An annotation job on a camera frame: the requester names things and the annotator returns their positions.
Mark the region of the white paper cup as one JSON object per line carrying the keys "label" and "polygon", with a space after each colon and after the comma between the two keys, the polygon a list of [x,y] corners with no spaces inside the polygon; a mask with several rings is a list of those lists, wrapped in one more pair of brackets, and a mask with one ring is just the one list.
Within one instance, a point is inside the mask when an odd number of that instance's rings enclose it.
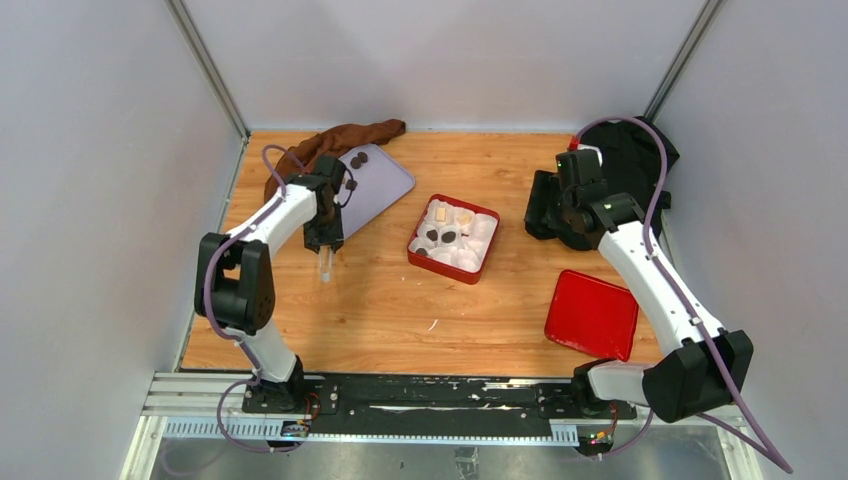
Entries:
{"label": "white paper cup", "polygon": [[497,225],[498,220],[495,217],[477,213],[470,225],[469,238],[476,241],[490,241]]}
{"label": "white paper cup", "polygon": [[481,260],[473,250],[458,249],[452,255],[453,265],[463,271],[476,273],[481,268]]}
{"label": "white paper cup", "polygon": [[425,221],[439,227],[452,225],[455,221],[455,208],[445,201],[432,200],[427,206]]}

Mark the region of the black cloth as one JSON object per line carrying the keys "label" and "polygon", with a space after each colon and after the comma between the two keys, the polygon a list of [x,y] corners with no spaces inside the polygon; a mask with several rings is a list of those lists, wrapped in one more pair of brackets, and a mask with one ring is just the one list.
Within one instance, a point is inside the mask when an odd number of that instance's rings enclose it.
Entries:
{"label": "black cloth", "polygon": [[[589,128],[581,143],[600,149],[601,171],[609,192],[629,194],[647,212],[661,169],[660,152],[652,136],[631,122],[606,121]],[[561,219],[561,191],[555,172],[534,172],[525,231],[537,240],[557,239],[570,249],[589,251],[590,242]]]}

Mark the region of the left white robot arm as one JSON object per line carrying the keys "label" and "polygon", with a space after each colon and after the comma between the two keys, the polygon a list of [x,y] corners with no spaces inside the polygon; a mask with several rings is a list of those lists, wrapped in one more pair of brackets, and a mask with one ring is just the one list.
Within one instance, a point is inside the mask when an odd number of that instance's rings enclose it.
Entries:
{"label": "left white robot arm", "polygon": [[255,214],[228,233],[210,232],[199,243],[195,311],[248,358],[253,383],[283,413],[306,400],[303,364],[272,320],[276,291],[272,258],[296,232],[322,269],[344,244],[343,205],[337,199],[349,172],[336,157],[321,156],[308,173],[282,180]]}

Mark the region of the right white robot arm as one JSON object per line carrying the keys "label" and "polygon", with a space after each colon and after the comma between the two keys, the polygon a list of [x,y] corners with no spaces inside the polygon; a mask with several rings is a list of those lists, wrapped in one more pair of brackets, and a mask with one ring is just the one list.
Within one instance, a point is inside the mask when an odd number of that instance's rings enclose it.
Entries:
{"label": "right white robot arm", "polygon": [[727,330],[697,301],[636,200],[609,192],[597,151],[569,150],[555,162],[546,206],[617,271],[664,354],[653,365],[599,360],[576,368],[570,392],[575,411],[592,418],[611,401],[624,401],[675,423],[734,405],[749,419],[741,396],[754,353],[749,336]]}

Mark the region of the red chocolate box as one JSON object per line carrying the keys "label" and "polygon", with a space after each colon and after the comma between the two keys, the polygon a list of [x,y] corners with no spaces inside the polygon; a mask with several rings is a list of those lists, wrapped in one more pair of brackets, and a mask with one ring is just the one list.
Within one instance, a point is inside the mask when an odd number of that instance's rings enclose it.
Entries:
{"label": "red chocolate box", "polygon": [[[427,206],[432,200],[445,201],[455,208],[455,221],[452,225],[436,226],[425,221]],[[477,213],[488,214],[498,220],[497,228],[490,241],[476,241],[469,238],[470,225]],[[486,263],[491,256],[494,240],[498,234],[501,219],[497,212],[464,200],[442,194],[430,197],[407,242],[408,262],[416,267],[467,285],[477,284],[483,275]],[[438,232],[438,239],[431,241],[426,237],[429,230]],[[456,268],[452,255],[458,249],[473,250],[481,260],[481,268],[470,273]]]}

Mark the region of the metal tongs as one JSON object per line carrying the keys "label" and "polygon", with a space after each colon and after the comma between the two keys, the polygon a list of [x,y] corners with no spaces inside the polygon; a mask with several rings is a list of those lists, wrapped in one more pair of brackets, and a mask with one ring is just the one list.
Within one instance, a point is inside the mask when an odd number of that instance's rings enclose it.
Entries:
{"label": "metal tongs", "polygon": [[319,274],[322,283],[328,283],[332,276],[334,252],[329,245],[322,245],[318,251]]}

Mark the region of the red box lid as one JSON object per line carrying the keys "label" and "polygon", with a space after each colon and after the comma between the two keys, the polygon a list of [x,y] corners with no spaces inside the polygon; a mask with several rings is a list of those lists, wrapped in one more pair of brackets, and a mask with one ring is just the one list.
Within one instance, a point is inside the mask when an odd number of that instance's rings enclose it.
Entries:
{"label": "red box lid", "polygon": [[559,274],[546,338],[598,359],[630,359],[639,306],[623,287],[574,270]]}

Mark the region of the brown cloth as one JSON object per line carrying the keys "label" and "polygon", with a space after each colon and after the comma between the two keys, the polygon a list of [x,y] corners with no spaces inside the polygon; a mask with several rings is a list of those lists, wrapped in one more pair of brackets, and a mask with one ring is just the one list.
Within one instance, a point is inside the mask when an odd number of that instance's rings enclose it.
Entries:
{"label": "brown cloth", "polygon": [[371,124],[348,123],[335,126],[299,144],[281,150],[275,171],[283,179],[299,173],[311,173],[321,156],[340,157],[355,147],[367,144],[385,145],[406,133],[407,125],[399,119],[389,119]]}

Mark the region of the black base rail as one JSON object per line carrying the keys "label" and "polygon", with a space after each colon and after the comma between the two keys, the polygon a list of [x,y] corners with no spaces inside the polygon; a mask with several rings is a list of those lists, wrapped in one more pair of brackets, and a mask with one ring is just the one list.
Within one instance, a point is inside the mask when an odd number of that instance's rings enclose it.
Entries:
{"label": "black base rail", "polygon": [[305,377],[297,400],[268,387],[245,393],[251,414],[306,414],[314,434],[390,437],[531,438],[552,423],[595,425],[637,417],[625,402],[585,406],[567,378],[509,378],[321,372]]}

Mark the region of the lavender tray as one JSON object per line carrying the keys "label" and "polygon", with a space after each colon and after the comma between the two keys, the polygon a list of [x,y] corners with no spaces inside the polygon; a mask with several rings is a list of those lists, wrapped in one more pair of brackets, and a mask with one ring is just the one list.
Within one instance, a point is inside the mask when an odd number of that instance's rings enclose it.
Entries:
{"label": "lavender tray", "polygon": [[[368,162],[352,169],[350,162],[360,151]],[[342,187],[337,199],[347,202],[342,209],[344,239],[349,240],[371,220],[410,192],[414,176],[376,144],[355,147],[339,158],[351,171],[353,180]]]}

